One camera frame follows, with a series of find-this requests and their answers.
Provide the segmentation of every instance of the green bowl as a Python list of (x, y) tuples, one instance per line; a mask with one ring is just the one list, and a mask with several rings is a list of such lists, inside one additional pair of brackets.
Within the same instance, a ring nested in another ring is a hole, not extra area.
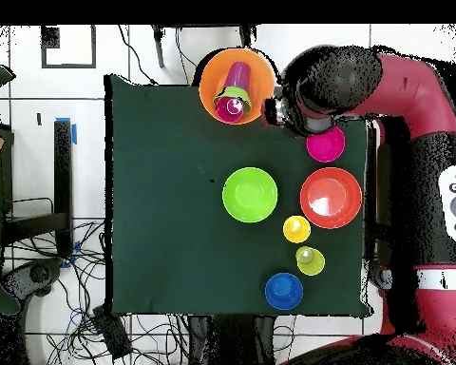
[(271, 215), (277, 204), (277, 186), (272, 177), (258, 168), (241, 168), (226, 180), (223, 205), (235, 220), (259, 222)]

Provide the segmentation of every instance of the black stand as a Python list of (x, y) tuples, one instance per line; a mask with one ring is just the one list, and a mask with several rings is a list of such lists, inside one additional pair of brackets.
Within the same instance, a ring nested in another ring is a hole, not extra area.
[[(0, 128), (4, 139), (2, 166), (4, 178), (4, 213), (12, 211), (11, 146), (13, 133), (9, 126)], [(68, 258), (73, 250), (72, 179), (70, 122), (54, 123), (54, 213), (34, 217), (7, 219), (2, 232), (5, 247), (19, 240), (55, 231), (57, 255)]]

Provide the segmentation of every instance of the green table surface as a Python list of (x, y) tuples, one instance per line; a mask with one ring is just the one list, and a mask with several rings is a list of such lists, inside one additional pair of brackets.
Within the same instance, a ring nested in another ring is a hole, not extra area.
[[(113, 311), (116, 313), (333, 315), (364, 317), (360, 301), (363, 209), (340, 229), (312, 225), (302, 243), (326, 257), (323, 272), (303, 275), (301, 244), (282, 224), (302, 215), (299, 192), (323, 166), (350, 171), (363, 189), (367, 145), (363, 122), (341, 125), (347, 147), (332, 164), (307, 154), (303, 139), (260, 119), (225, 125), (189, 86), (132, 86), (111, 76), (113, 90)], [(259, 223), (235, 221), (221, 201), (225, 180), (243, 166), (266, 170), (277, 206)], [(296, 275), (302, 301), (278, 311), (264, 288), (277, 272)]]

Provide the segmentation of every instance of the floor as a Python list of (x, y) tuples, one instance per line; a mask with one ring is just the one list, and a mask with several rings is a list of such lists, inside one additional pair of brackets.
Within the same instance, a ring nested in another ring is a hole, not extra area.
[[(105, 216), (105, 117), (103, 75), (115, 73), (133, 83), (146, 84), (142, 70), (162, 85), (182, 85), (191, 82), (195, 68), (184, 60), (185, 75), (176, 46), (175, 30), (167, 29), (162, 39), (165, 68), (160, 69), (150, 26), (96, 26), (96, 68), (42, 68), (39, 27), (0, 28), (0, 65), (8, 66), (16, 78), (0, 89), (0, 120), (9, 124), (15, 133), (13, 148), (13, 195), (15, 200), (53, 197), (53, 121), (68, 117), (77, 127), (77, 144), (73, 145), (73, 191), (75, 240), (85, 236), (89, 225), (100, 228), (83, 245), (76, 264), (86, 269), (87, 254), (101, 254), (98, 233)], [(90, 64), (90, 26), (60, 26), (60, 47), (47, 50), (49, 64)], [(217, 48), (239, 45), (238, 29), (183, 29), (180, 48), (194, 63)], [(268, 54), (281, 71), (301, 51), (321, 44), (386, 45), (406, 54), (416, 54), (456, 62), (456, 27), (435, 25), (262, 25), (257, 28), (253, 47)], [(17, 202), (15, 216), (47, 213), (48, 201)], [(36, 256), (35, 252), (20, 249), (15, 244), (6, 251), (4, 271)], [(104, 301), (105, 268), (90, 264), (87, 290), (91, 306)], [(362, 272), (362, 283), (365, 273)], [(79, 295), (78, 278), (71, 267), (63, 268), (60, 283), (44, 298), (34, 297), (28, 310), (27, 345), (31, 365), (46, 365), (53, 352), (52, 341), (60, 343), (74, 326), (71, 307), (84, 306), (84, 293)], [(368, 303), (374, 309), (371, 317), (279, 317), (275, 329), (275, 358), (283, 362), (289, 357), (337, 341), (347, 336), (378, 332), (382, 321), (382, 302), (370, 285)], [(136, 353), (112, 361), (102, 356), (93, 363), (90, 359), (70, 359), (67, 365), (155, 365), (152, 356), (171, 365), (181, 364), (179, 349), (172, 354), (176, 340), (167, 332), (171, 317), (123, 317), (125, 329), (133, 341)], [(146, 335), (146, 330), (154, 329)], [(91, 353), (105, 350), (102, 343), (91, 343)]]

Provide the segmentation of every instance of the red bowl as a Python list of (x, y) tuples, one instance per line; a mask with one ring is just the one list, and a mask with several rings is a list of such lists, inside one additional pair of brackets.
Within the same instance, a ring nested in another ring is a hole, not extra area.
[(354, 176), (340, 168), (322, 168), (310, 175), (300, 191), (306, 218), (321, 228), (340, 228), (360, 211), (361, 187)]

